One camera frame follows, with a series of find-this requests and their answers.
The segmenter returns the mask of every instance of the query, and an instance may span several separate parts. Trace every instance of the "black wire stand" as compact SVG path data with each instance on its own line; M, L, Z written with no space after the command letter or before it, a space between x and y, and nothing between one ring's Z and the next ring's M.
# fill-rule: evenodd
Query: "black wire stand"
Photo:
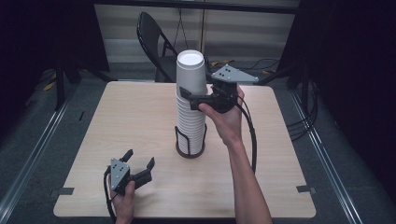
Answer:
M176 150L177 150L177 153L178 153L180 156L182 156L182 157L184 157L184 158L187 158L187 159L194 159L194 158L197 158L197 157L201 156L202 153L204 153L204 150L205 150L206 131L207 131L207 126L206 126L206 124L205 124L205 132L204 132L204 139L202 140L202 148L201 148L201 150L200 150L198 153L196 153L196 154L191 154L191 146L190 146L190 139L189 139L189 137L188 137L186 134L182 133L182 132L178 129L177 126L175 126ZM180 133L180 135L183 136L183 137L187 140L187 152L188 152L187 154L186 154L185 152L183 152L183 151L180 149L180 147L178 146L178 135L177 135L178 133Z

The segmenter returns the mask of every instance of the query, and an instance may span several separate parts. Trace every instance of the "wooden table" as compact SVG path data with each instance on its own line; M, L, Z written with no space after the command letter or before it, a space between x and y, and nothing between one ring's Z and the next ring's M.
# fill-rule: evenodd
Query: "wooden table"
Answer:
M273 217L313 217L316 213L274 92L242 86L258 140L256 176ZM54 208L58 217L107 217L103 174L111 158L132 148L132 173L156 165L153 180L135 192L136 217L234 217L228 151L206 118L205 152L185 159L175 148L176 85L110 82L92 118ZM243 138L251 156L248 125Z

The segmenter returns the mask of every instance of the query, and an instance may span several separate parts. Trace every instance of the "gray wall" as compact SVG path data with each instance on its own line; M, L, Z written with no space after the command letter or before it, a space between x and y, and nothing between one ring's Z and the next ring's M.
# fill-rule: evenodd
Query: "gray wall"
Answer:
M215 2L241 4L235 0ZM243 4L297 7L299 0L245 0ZM176 8L96 5L95 9L110 63L149 60L136 37L137 17L141 11L147 11L160 24L172 43L175 40L179 18ZM294 16L182 9L182 19L189 49L200 50L210 60L255 61L260 58L280 58ZM176 49L182 51L185 48L180 27Z

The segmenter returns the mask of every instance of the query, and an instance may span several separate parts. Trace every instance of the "black chair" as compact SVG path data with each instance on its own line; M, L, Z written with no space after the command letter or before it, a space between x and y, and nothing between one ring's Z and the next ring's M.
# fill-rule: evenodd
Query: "black chair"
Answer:
M137 37L143 51L157 68L155 73L156 82L176 82L177 52L166 38L158 23L147 13L141 12L137 22ZM158 46L163 40L163 53L160 56ZM167 56L167 50L172 51L172 55Z

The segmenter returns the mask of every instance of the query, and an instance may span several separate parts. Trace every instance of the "finger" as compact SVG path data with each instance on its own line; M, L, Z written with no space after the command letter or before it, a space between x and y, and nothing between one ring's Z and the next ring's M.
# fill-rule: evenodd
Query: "finger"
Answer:
M204 114L206 114L211 119L215 117L216 111L212 108L212 106L207 104L199 104L198 107Z
M126 186L124 201L127 204L132 204L134 202L134 181L129 182Z
M239 85L236 86L236 91L238 92L238 104L242 104L243 99L245 98L245 93L242 91Z

